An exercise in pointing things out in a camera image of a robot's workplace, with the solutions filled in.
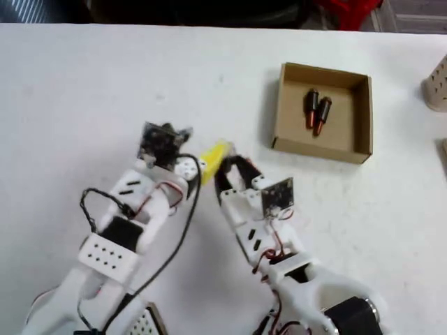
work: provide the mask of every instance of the circuit board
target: circuit board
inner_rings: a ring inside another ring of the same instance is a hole
[[[293,206],[293,178],[264,188],[261,191],[264,217]]]

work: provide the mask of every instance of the black cable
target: black cable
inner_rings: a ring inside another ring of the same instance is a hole
[[[188,218],[186,219],[186,223],[184,225],[183,228],[183,233],[182,236],[180,237],[180,240],[177,244],[177,246],[175,247],[174,251],[170,254],[170,256],[168,257],[168,259],[159,267],[159,269],[151,276],[151,278],[149,278],[145,283],[143,283],[140,288],[138,288],[131,296],[130,298],[127,300],[127,302],[125,304],[122,304],[121,308],[118,308],[113,314],[112,316],[109,318],[109,320],[105,323],[104,329],[103,329],[103,333],[105,334],[105,332],[107,331],[108,327],[112,324],[113,320],[126,308],[127,305],[129,305],[147,286],[149,286],[159,275],[161,272],[163,272],[163,270],[172,262],[172,260],[174,259],[174,257],[178,254],[180,248],[182,247],[182,244],[184,242],[184,239],[186,237],[186,234],[188,232],[189,226],[191,224],[191,219],[194,215],[194,211],[196,210],[196,205],[197,205],[197,201],[198,201],[198,196],[200,193],[200,186],[202,184],[202,174],[200,172],[200,164],[198,162],[198,159],[191,155],[191,154],[180,154],[177,157],[188,157],[188,158],[192,158],[194,160],[194,163],[196,164],[197,167],[197,191],[196,191],[196,195],[194,196],[194,200],[193,200],[193,204],[191,206],[191,210],[189,211],[189,215]]]
[[[84,212],[85,217],[87,218],[87,221],[89,221],[91,232],[96,234],[98,232],[98,228],[96,227],[95,219],[90,216],[90,213],[89,213],[89,211],[87,211],[87,208],[85,206],[85,198],[87,197],[87,195],[90,192],[94,192],[94,193],[97,193],[99,195],[102,195],[105,198],[111,199],[115,204],[117,204],[117,206],[121,210],[121,212],[125,216],[127,216],[128,218],[135,216],[135,212],[132,210],[132,208],[128,204],[124,204],[123,202],[119,201],[113,195],[110,195],[110,194],[108,194],[108,193],[106,193],[104,191],[101,191],[101,190],[97,189],[97,188],[93,188],[93,187],[86,188],[82,192],[82,196],[81,196],[81,200],[79,202],[79,205],[81,206],[82,211]]]
[[[86,317],[82,314],[81,312],[81,299],[79,299],[78,301],[78,315],[79,315],[79,319],[81,319],[81,321],[84,323],[84,325],[87,326],[87,328],[89,329],[89,331],[93,331],[93,327],[91,326],[90,322],[86,319]]]

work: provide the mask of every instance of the perforated plate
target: perforated plate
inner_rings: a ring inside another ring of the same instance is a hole
[[[97,234],[91,234],[79,252],[78,260],[119,283],[125,283],[139,256]]]
[[[168,335],[155,305],[150,303],[126,335]]]
[[[203,171],[207,163],[199,159],[200,169]],[[175,164],[174,173],[185,178],[187,181],[191,181],[197,175],[196,163],[194,159],[189,157],[178,158],[177,164]]]

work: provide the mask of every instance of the red object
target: red object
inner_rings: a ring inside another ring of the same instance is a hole
[[[383,0],[314,0],[315,3],[335,14],[340,21],[340,30],[359,30],[363,20]]]

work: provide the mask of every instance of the wire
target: wire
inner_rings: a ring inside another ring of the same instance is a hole
[[[272,220],[270,220],[269,224],[270,224],[270,227],[272,227],[272,229],[273,229],[273,234],[276,237],[276,239],[278,241],[278,244],[279,244],[279,247],[280,247],[280,252],[279,252],[279,255],[277,257],[283,257],[284,256],[284,245],[282,244],[282,241],[279,238],[277,230],[273,227]]]
[[[290,208],[287,209],[284,213],[287,213],[287,212],[290,212],[290,214],[287,217],[284,217],[284,214],[283,214],[283,216],[281,216],[281,218],[279,218],[280,221],[284,221],[284,220],[290,219],[293,216],[293,214],[295,213],[295,211],[293,209],[290,209]]]
[[[112,316],[109,318],[109,320],[105,323],[104,329],[103,329],[103,333],[105,333],[108,329],[108,327],[112,324],[113,320],[121,313],[121,311],[123,309],[126,308],[127,305],[129,305],[147,286],[149,286],[159,275],[161,272],[163,272],[163,270],[172,262],[172,260],[174,259],[174,257],[178,254],[180,248],[182,247],[182,244],[184,242],[184,239],[186,237],[186,234],[188,232],[189,226],[191,224],[191,219],[194,215],[194,211],[196,210],[196,205],[197,205],[197,201],[198,201],[198,196],[200,193],[200,186],[202,184],[202,175],[200,173],[200,165],[198,162],[198,159],[191,155],[191,154],[180,154],[178,157],[189,157],[192,158],[194,160],[194,163],[197,166],[197,191],[196,191],[196,195],[194,197],[193,200],[193,204],[191,206],[191,209],[189,211],[189,215],[188,218],[186,219],[186,223],[182,232],[182,236],[180,237],[180,240],[177,244],[177,246],[175,247],[174,251],[170,254],[170,256],[168,257],[168,259],[159,267],[159,269],[151,276],[151,278],[149,278],[145,283],[143,283],[136,291],[135,293],[133,293],[130,298],[127,300],[126,303],[122,304],[122,306],[120,308],[118,308],[113,314]]]
[[[259,257],[258,264],[251,270],[253,274],[257,274],[259,270],[259,266],[261,265],[261,261],[263,258],[267,258],[268,260],[273,260],[276,257],[276,250],[269,248],[265,249],[263,253],[261,253],[261,256]]]
[[[289,321],[279,330],[277,335],[284,335],[288,329],[292,326],[302,326],[300,321]],[[307,335],[312,335],[312,330],[310,328],[306,328]]]
[[[78,310],[79,319],[81,319],[81,321],[89,329],[89,331],[92,332],[93,331],[93,327],[91,326],[90,322],[86,319],[86,317],[81,312],[81,299],[78,300],[77,310]]]
[[[281,316],[281,312],[282,312],[282,301],[281,301],[281,297],[279,296],[279,292],[276,290],[273,290],[274,295],[277,296],[278,299],[278,312],[276,314],[276,316],[274,317],[273,323],[272,323],[272,327],[270,328],[270,331],[268,332],[269,335],[274,335],[274,331],[277,328],[278,322],[279,322],[279,317]]]
[[[160,183],[156,186],[156,188],[161,188],[162,185],[167,185],[167,186],[173,188],[174,190],[176,190],[180,194],[180,199],[178,201],[176,201],[174,204],[171,204],[169,206],[170,208],[173,208],[182,202],[184,194],[183,194],[182,189],[179,186],[175,185],[174,183],[171,183],[170,181],[160,181]]]
[[[182,189],[175,185],[174,183],[171,183],[170,181],[160,181],[160,183],[158,183],[154,189],[152,190],[152,192],[143,200],[143,202],[141,203],[141,205],[138,207],[137,211],[135,212],[135,215],[133,216],[134,218],[136,216],[138,216],[138,214],[142,211],[143,207],[147,204],[147,202],[152,198],[152,193],[154,192],[154,190],[161,188],[161,185],[168,185],[169,187],[173,188],[174,190],[176,190],[179,194],[180,194],[180,199],[178,201],[175,202],[175,204],[170,204],[169,208],[176,208],[176,212],[177,212],[177,205],[183,200],[184,194]]]
[[[89,221],[91,232],[97,233],[98,232],[98,227],[96,227],[95,219],[90,216],[90,213],[89,213],[89,211],[87,210],[87,208],[85,206],[85,198],[87,197],[87,195],[90,192],[94,192],[94,193],[97,193],[99,195],[102,195],[105,198],[111,199],[115,204],[117,204],[118,208],[121,210],[121,212],[125,216],[127,216],[127,217],[135,216],[135,212],[132,210],[132,208],[129,205],[124,204],[123,202],[119,201],[113,195],[110,195],[110,194],[108,194],[108,193],[106,193],[104,191],[101,191],[101,190],[97,189],[97,188],[93,188],[93,187],[86,188],[82,192],[82,196],[81,196],[81,200],[79,202],[79,205],[81,206],[82,211],[84,212],[85,217],[87,218],[87,221]]]
[[[27,317],[25,319],[25,324],[26,325],[28,324],[31,315],[33,314],[33,307],[39,302],[39,300],[43,299],[44,297],[46,297],[50,293],[53,293],[55,290],[57,290],[58,287],[59,286],[56,286],[54,288],[50,288],[49,290],[43,291],[42,293],[39,293],[37,295],[37,297],[34,298],[33,302],[31,302],[31,307],[29,307],[29,312],[28,312],[28,315],[27,315]]]

